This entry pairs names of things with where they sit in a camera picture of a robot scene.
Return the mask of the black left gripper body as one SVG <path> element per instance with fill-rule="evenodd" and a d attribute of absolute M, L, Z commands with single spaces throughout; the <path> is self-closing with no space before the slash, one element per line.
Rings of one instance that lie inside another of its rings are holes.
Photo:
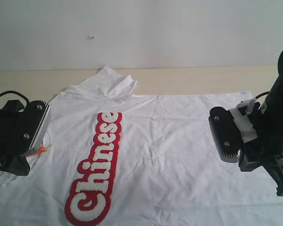
<path fill-rule="evenodd" d="M 21 154 L 21 135 L 16 125 L 23 114 L 24 105 L 19 100 L 9 100 L 0 109 L 0 171 L 9 172 L 16 176 L 27 176 L 30 166 Z"/>

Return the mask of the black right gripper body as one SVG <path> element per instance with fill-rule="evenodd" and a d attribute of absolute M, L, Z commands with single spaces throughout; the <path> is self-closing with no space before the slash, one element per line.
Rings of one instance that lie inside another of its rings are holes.
<path fill-rule="evenodd" d="M 251 172 L 262 166 L 268 172 L 283 172 L 283 99 L 267 98 L 245 110 L 253 135 L 245 143 L 239 160 L 241 171 Z"/>

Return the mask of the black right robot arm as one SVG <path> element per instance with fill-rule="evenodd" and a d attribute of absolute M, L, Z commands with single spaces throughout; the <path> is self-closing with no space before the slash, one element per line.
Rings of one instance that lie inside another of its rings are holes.
<path fill-rule="evenodd" d="M 239 168 L 251 172 L 263 167 L 276 182 L 277 196 L 283 196 L 283 51 L 278 59 L 278 77 L 261 106 L 249 119 L 257 138 L 242 147 Z"/>

